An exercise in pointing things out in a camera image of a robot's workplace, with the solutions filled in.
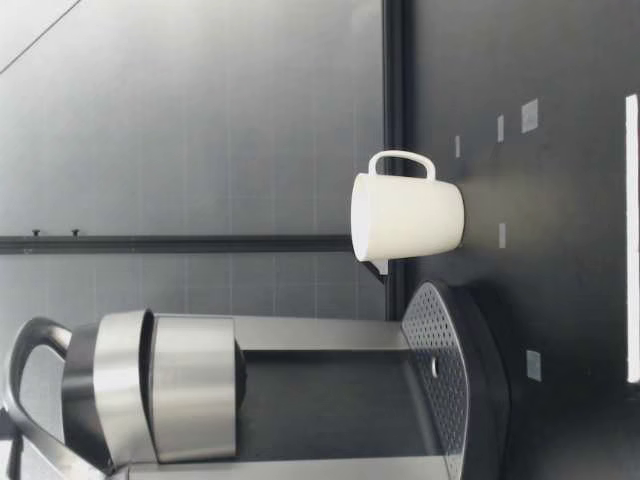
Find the mug handle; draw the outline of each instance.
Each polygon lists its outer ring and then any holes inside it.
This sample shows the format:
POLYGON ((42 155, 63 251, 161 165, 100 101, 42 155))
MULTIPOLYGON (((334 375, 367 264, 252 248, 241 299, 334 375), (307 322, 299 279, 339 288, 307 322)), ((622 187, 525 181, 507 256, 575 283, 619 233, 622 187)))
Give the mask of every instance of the mug handle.
POLYGON ((406 158, 407 160, 418 162, 420 165, 427 169, 427 180, 434 181, 436 179, 436 166, 431 160, 429 160, 424 155, 413 152, 405 152, 404 150, 384 150, 382 152, 376 153, 373 157, 371 157, 371 160, 369 160, 369 175, 378 174, 378 172, 376 172, 376 163, 378 163, 378 160, 384 157, 406 158))

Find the metal handle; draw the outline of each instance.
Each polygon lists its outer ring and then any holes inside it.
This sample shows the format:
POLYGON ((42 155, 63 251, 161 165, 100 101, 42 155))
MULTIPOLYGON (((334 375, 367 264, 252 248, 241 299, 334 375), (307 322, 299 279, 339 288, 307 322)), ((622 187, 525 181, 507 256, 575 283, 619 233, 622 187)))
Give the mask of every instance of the metal handle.
POLYGON ((369 160, 369 175, 377 175, 376 163, 378 162, 378 160, 384 157, 404 158, 407 160, 418 162, 427 170, 427 180, 433 181, 436 179, 436 166, 431 160, 429 160, 424 155, 413 152, 405 152, 404 150, 385 150, 376 153, 373 157, 371 157, 371 160, 369 160))
POLYGON ((20 432, 64 478, 103 480, 106 478, 105 473, 45 431, 20 402, 22 374, 31 352, 44 345, 64 359, 70 341, 71 332, 53 320, 36 317, 25 323, 18 332, 5 363, 4 406, 20 432))

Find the black frame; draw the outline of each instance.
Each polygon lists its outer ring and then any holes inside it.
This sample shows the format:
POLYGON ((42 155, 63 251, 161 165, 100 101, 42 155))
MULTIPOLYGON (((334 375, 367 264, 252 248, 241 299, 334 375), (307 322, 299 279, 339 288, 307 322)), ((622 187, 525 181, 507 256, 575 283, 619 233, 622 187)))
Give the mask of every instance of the black frame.
POLYGON ((0 237, 0 255, 91 253, 350 252, 349 235, 0 237))
MULTIPOLYGON (((382 0, 382 52, 384 82, 384 148, 404 147, 403 0, 382 0)), ((385 173, 403 175, 404 163, 387 159, 385 173)), ((405 261, 389 261, 386 284, 386 320, 400 321, 407 304, 405 261)))

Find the coffee machine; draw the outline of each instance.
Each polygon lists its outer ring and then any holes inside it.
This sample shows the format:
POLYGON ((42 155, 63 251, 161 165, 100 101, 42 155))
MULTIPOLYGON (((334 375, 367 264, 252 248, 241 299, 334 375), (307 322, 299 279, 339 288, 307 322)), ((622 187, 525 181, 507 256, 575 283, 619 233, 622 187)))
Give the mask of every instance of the coffee machine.
POLYGON ((5 365, 5 407, 63 478, 498 478, 509 413, 471 297, 423 284, 402 322, 106 315, 34 318, 5 365), (20 401, 37 346, 65 360, 64 442, 20 401))

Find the white mug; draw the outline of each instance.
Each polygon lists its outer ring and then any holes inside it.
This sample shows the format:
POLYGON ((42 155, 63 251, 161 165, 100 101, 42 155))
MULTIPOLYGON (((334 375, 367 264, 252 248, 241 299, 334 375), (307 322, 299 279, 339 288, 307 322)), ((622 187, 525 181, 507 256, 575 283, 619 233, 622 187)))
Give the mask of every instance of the white mug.
POLYGON ((356 176, 351 194, 351 240, 356 257, 365 260, 433 255, 462 241, 464 204, 458 187, 436 180, 427 157, 401 150, 376 153, 369 173, 356 176), (379 175, 376 163, 399 157, 422 164, 426 178, 379 175))

